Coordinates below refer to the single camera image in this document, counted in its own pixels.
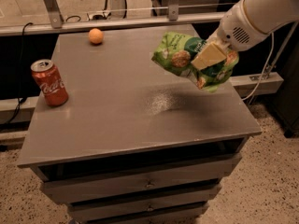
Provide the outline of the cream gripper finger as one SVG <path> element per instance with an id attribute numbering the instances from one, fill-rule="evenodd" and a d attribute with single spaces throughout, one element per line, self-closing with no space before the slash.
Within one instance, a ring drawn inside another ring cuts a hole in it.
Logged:
<path id="1" fill-rule="evenodd" d="M 203 70 L 209 66 L 221 63 L 226 59 L 226 53 L 215 42 L 200 43 L 194 49 L 197 54 L 194 56 L 191 64 L 197 70 Z"/>

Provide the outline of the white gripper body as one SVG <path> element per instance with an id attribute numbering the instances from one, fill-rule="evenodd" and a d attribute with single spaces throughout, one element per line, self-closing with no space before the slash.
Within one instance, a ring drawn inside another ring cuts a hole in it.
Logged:
<path id="1" fill-rule="evenodd" d="M 221 18 L 216 31 L 207 39 L 223 50 L 251 49 L 269 36 L 265 16 L 269 6 L 261 0 L 240 0 Z"/>

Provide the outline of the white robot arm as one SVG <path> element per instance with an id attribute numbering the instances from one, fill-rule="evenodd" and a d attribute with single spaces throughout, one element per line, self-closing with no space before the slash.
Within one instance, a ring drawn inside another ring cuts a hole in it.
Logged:
<path id="1" fill-rule="evenodd" d="M 240 0 L 221 18 L 191 64 L 203 70 L 223 62 L 229 49 L 251 49 L 292 21 L 299 21 L 299 0 Z"/>

